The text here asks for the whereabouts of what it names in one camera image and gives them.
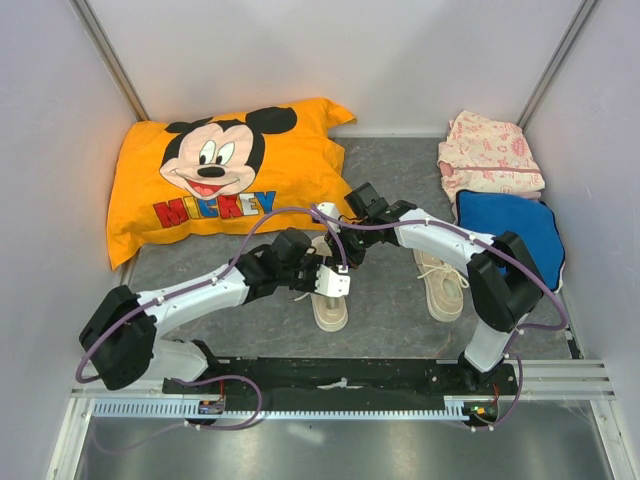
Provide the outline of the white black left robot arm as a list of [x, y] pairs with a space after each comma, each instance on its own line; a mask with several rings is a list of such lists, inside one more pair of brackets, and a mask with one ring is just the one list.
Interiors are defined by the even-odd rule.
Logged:
[[126, 285], [105, 296], [79, 335], [95, 379], [111, 390], [177, 377], [198, 393], [219, 382], [201, 341], [173, 343], [172, 330], [208, 313], [272, 295], [277, 288], [314, 291], [325, 258], [302, 231], [289, 228], [235, 262], [163, 289], [134, 293]]

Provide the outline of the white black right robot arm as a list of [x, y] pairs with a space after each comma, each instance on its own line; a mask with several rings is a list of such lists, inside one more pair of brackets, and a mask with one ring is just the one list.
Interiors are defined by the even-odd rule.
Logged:
[[355, 215], [340, 232], [351, 266], [360, 265], [371, 246], [391, 243], [429, 254], [466, 277], [479, 322], [457, 377], [465, 391], [483, 392], [516, 326], [543, 296], [542, 276], [524, 241], [510, 231], [495, 237], [466, 230], [404, 200], [390, 204], [370, 183], [345, 200]]

